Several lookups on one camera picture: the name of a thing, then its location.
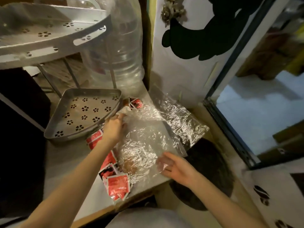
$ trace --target dark round object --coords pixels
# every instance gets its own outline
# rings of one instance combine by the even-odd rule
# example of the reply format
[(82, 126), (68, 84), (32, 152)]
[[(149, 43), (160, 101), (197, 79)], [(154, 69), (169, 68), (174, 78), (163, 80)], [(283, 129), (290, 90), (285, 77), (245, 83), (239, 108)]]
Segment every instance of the dark round object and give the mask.
[[(188, 152), (185, 159), (203, 174), (217, 188), (228, 197), (233, 190), (233, 174), (226, 161), (215, 145), (205, 138), (201, 138)], [(170, 183), (173, 193), (186, 205), (196, 210), (207, 210), (204, 204), (187, 187), (173, 181)]]

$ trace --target clear plastic jug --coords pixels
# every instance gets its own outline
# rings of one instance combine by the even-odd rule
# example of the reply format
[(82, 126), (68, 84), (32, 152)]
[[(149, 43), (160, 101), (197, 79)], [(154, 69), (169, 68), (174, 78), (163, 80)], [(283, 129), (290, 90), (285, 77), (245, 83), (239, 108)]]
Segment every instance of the clear plastic jug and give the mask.
[[(117, 87), (143, 79), (142, 22), (138, 0), (97, 0), (101, 9), (111, 13), (113, 30), (107, 37)], [(81, 52), (93, 82), (112, 88), (104, 39), (95, 48)]]

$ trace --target large plastic bottle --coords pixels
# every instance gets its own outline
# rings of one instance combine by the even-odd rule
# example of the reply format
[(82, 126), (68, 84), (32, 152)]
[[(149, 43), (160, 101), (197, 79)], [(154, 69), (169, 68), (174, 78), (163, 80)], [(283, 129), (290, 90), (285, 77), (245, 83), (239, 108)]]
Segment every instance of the large plastic bottle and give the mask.
[[(107, 38), (112, 54), (112, 67), (117, 87), (141, 81), (142, 22), (138, 0), (97, 0), (101, 9), (111, 13), (113, 30)], [(89, 70), (93, 82), (112, 88), (108, 57), (101, 40), (97, 47), (81, 52), (82, 61)]]

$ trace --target metal shelf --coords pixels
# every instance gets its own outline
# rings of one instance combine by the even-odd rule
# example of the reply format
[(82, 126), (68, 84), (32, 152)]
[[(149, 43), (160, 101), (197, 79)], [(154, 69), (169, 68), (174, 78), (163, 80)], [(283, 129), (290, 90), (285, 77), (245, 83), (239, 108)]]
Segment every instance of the metal shelf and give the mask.
[(105, 10), (11, 3), (0, 7), (0, 70), (37, 65), (94, 47), (112, 30)]

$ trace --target left hand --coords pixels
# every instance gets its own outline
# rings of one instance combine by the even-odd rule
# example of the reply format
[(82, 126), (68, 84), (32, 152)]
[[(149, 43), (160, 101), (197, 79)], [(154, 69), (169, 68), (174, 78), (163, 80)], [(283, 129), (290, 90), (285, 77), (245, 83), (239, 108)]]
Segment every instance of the left hand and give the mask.
[(125, 116), (125, 114), (116, 114), (105, 121), (102, 136), (103, 141), (109, 142), (112, 146), (115, 146), (119, 142), (125, 125), (123, 122)]

